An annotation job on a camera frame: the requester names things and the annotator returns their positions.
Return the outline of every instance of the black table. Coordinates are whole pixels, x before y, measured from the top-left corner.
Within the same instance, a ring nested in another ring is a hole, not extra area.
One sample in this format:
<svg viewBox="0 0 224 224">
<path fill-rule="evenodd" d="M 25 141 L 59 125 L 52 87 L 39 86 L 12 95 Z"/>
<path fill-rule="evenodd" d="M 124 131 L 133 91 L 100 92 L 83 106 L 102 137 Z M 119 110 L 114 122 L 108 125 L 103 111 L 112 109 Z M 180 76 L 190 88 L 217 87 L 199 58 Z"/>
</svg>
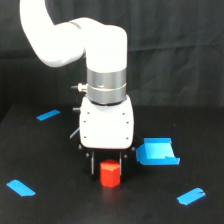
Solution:
<svg viewBox="0 0 224 224">
<path fill-rule="evenodd" d="M 45 121 L 36 117 L 61 113 Z M 91 182 L 70 134 L 71 108 L 13 105 L 0 125 L 1 224 L 224 223 L 224 110 L 134 107 L 143 137 L 170 137 L 179 166 L 129 164 L 116 188 Z M 17 179 L 36 192 L 21 197 L 6 186 Z M 177 197 L 200 187 L 206 196 L 184 206 Z"/>
</svg>

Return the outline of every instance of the blue tape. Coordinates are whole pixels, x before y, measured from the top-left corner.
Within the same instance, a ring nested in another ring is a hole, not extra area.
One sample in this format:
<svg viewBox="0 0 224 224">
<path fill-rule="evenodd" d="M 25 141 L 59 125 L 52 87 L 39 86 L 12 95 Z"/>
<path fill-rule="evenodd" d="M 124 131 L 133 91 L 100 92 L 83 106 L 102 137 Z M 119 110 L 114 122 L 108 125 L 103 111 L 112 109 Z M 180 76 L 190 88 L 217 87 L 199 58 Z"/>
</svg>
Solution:
<svg viewBox="0 0 224 224">
<path fill-rule="evenodd" d="M 179 165 L 170 143 L 144 143 L 136 150 L 136 159 L 142 165 Z"/>
<path fill-rule="evenodd" d="M 204 196 L 205 196 L 205 193 L 202 189 L 195 188 L 194 190 L 189 191 L 186 194 L 178 197 L 177 200 L 179 201 L 180 204 L 188 205 Z"/>
<path fill-rule="evenodd" d="M 147 159 L 165 159 L 175 157 L 170 143 L 145 143 Z"/>
<path fill-rule="evenodd" d="M 52 111 L 50 111 L 50 112 L 48 112 L 46 114 L 38 116 L 37 119 L 40 120 L 40 121 L 43 121 L 43 120 L 45 120 L 45 119 L 47 119 L 49 117 L 52 117 L 52 116 L 54 116 L 56 114 L 59 114 L 59 113 L 60 113 L 60 111 L 58 111 L 58 110 L 52 110 Z"/>
<path fill-rule="evenodd" d="M 171 138 L 144 138 L 145 143 L 172 143 Z"/>
<path fill-rule="evenodd" d="M 165 159 L 141 159 L 139 161 L 142 165 L 179 165 L 180 158 L 166 157 Z"/>
<path fill-rule="evenodd" d="M 30 188 L 21 183 L 18 180 L 13 180 L 7 184 L 13 191 L 18 193 L 20 196 L 33 196 L 35 194 Z"/>
</svg>

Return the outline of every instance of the red cube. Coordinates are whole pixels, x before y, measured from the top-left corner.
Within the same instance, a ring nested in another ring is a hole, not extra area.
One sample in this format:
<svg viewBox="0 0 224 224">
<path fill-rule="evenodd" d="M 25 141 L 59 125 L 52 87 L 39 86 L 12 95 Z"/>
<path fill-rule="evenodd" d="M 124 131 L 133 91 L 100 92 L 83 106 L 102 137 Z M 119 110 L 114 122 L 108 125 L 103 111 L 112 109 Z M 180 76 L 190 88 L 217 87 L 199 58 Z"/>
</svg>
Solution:
<svg viewBox="0 0 224 224">
<path fill-rule="evenodd" d="M 115 187 L 120 184 L 120 164 L 115 160 L 100 163 L 100 180 L 105 187 Z"/>
</svg>

